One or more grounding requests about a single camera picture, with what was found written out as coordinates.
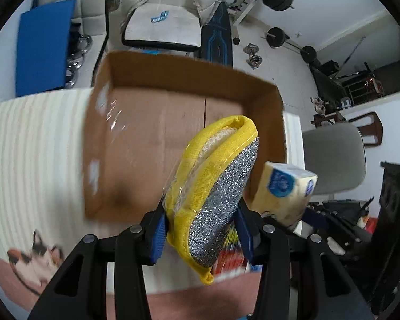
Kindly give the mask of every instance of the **scrub sponge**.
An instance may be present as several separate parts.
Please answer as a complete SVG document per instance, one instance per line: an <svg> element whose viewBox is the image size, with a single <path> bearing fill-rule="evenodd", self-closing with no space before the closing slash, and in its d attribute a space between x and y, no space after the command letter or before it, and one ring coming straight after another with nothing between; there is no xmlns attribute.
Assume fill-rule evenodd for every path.
<svg viewBox="0 0 400 320"><path fill-rule="evenodd" d="M218 120L189 143L163 198L168 242L199 273L210 273L256 160L258 132L242 115Z"/></svg>

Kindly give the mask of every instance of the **cardboard box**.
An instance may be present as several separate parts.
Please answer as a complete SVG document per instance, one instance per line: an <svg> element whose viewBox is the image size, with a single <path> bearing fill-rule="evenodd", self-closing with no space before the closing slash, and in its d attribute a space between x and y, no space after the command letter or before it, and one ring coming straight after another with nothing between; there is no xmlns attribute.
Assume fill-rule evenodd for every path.
<svg viewBox="0 0 400 320"><path fill-rule="evenodd" d="M275 85L188 57L111 52L86 111L83 190L87 218L138 223L154 210L189 141L229 115L256 124L259 149L243 197L266 161L286 162L283 102Z"/></svg>

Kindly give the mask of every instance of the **blue exercise mat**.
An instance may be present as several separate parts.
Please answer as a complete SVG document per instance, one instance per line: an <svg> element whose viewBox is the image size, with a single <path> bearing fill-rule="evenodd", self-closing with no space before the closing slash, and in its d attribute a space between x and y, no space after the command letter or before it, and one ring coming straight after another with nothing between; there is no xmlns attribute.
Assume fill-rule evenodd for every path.
<svg viewBox="0 0 400 320"><path fill-rule="evenodd" d="M212 63L233 66L233 40L225 2L219 4L210 22L201 28L198 57Z"/></svg>
<svg viewBox="0 0 400 320"><path fill-rule="evenodd" d="M21 15L16 55L16 96L65 85L69 29L76 0L42 5Z"/></svg>

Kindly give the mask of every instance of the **cat picture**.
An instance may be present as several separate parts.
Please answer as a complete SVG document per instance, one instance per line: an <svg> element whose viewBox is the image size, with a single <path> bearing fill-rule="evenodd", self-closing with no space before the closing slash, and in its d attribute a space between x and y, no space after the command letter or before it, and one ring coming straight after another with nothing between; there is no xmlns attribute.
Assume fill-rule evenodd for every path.
<svg viewBox="0 0 400 320"><path fill-rule="evenodd" d="M62 248L58 245L49 248L37 230L34 231L29 253L12 248L7 251L7 256L17 278L37 296L43 292L64 261Z"/></svg>

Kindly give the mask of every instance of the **striped tablecloth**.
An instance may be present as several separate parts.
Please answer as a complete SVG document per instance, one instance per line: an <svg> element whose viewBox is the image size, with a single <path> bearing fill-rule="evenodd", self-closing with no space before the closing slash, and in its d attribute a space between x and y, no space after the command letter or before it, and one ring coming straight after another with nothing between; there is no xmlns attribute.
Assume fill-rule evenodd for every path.
<svg viewBox="0 0 400 320"><path fill-rule="evenodd" d="M127 225L84 218L82 129L92 89L70 89L0 103L0 285L7 297L30 310L35 295L24 290L9 267L9 249L27 254L37 230L49 247L64 255L88 233L99 238L119 234ZM288 162L303 167L299 118L285 113ZM113 293L113 265L107 291ZM148 294L201 286L198 276L166 246L154 267L144 267Z"/></svg>

